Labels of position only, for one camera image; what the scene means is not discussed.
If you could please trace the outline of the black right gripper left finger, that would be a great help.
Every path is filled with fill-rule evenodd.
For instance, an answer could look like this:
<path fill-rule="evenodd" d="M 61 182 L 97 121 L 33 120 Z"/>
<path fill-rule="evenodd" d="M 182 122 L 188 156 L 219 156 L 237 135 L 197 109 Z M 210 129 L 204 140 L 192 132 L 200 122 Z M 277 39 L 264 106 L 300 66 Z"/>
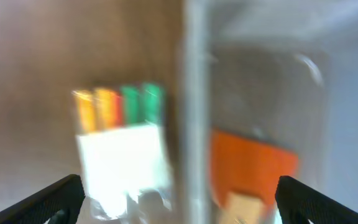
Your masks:
<path fill-rule="evenodd" d="M 81 177 L 70 174 L 0 211 L 0 224 L 76 224 L 84 199 Z"/>

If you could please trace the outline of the clear plastic storage container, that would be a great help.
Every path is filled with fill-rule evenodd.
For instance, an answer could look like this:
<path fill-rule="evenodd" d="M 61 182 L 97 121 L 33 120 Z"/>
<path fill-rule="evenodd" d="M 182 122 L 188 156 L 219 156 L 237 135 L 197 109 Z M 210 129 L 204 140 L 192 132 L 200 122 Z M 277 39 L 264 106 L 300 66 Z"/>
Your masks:
<path fill-rule="evenodd" d="M 186 1 L 185 223 L 217 223 L 211 133 L 297 154 L 292 177 L 358 213 L 358 1 Z"/>

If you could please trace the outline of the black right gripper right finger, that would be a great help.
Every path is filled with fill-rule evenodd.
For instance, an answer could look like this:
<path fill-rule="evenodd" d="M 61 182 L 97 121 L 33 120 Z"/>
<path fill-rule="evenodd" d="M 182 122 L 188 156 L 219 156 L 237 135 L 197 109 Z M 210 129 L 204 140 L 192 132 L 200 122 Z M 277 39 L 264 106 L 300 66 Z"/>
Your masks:
<path fill-rule="evenodd" d="M 283 175 L 275 200 L 283 224 L 358 224 L 358 213 L 302 182 Z"/>

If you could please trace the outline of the clear box of bits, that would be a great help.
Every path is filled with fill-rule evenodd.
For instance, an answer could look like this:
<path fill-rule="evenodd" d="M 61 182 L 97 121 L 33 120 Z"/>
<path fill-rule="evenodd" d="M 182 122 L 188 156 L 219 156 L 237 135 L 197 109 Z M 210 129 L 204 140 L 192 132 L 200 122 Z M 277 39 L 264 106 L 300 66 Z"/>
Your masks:
<path fill-rule="evenodd" d="M 101 221 L 165 223 L 173 174 L 164 90 L 154 83 L 72 92 L 76 143 L 91 213 Z"/>

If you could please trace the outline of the orange scraper wooden handle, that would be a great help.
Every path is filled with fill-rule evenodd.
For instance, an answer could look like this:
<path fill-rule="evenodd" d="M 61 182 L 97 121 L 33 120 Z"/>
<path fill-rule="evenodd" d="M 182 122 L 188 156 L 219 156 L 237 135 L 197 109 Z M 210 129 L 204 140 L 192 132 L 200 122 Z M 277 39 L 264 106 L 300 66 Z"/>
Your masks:
<path fill-rule="evenodd" d="M 275 192 L 282 175 L 294 176 L 297 154 L 235 134 L 211 133 L 210 179 L 219 223 L 260 223 L 276 213 Z"/>

